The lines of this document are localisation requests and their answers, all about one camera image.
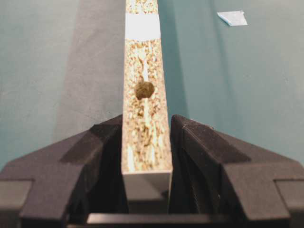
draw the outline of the drilled hole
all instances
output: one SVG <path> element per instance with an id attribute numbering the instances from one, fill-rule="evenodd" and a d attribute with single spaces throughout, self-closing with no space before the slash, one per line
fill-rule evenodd
<path id="1" fill-rule="evenodd" d="M 151 82 L 139 82 L 135 86 L 135 95 L 138 100 L 150 98 L 154 93 L 154 86 Z"/>

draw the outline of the teal surface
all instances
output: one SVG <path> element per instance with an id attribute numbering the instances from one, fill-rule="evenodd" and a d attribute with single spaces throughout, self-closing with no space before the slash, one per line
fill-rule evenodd
<path id="1" fill-rule="evenodd" d="M 54 142 L 77 3 L 0 3 L 0 169 Z"/>
<path id="2" fill-rule="evenodd" d="M 216 15 L 235 10 L 248 26 L 229 27 Z M 159 0 L 159 13 L 169 117 L 182 114 L 304 163 L 304 2 Z M 86 86 L 65 91 L 77 15 L 77 0 L 1 1 L 0 168 L 121 112 L 120 95 L 108 114 L 86 98 L 58 110 L 62 94 Z M 96 28 L 86 29 L 91 38 Z M 98 61 L 90 64 L 86 80 Z"/>
<path id="3" fill-rule="evenodd" d="M 304 162 L 304 2 L 160 0 L 169 115 Z M 243 10 L 248 26 L 217 12 Z"/>

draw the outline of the white tape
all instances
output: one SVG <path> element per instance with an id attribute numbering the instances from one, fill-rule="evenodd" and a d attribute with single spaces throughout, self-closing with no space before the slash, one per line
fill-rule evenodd
<path id="1" fill-rule="evenodd" d="M 125 39 L 148 41 L 161 38 L 160 18 L 158 14 L 125 15 Z"/>
<path id="2" fill-rule="evenodd" d="M 241 26 L 248 25 L 244 17 L 244 12 L 241 11 L 232 11 L 232 12 L 219 12 L 218 16 L 230 26 Z"/>

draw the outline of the particleboard strip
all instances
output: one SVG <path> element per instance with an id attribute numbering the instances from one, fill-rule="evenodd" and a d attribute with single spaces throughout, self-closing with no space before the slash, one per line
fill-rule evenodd
<path id="1" fill-rule="evenodd" d="M 134 185 L 150 200 L 145 181 L 167 191 L 172 174 L 157 0 L 126 0 L 125 30 L 122 173 L 129 201 Z"/>

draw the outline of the green tabletop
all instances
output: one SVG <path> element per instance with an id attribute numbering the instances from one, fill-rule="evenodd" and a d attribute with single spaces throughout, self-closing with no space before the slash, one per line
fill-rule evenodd
<path id="1" fill-rule="evenodd" d="M 248 26 L 217 15 L 243 10 Z M 304 2 L 159 0 L 169 117 L 304 162 Z M 122 113 L 124 0 L 3 0 L 0 169 Z"/>

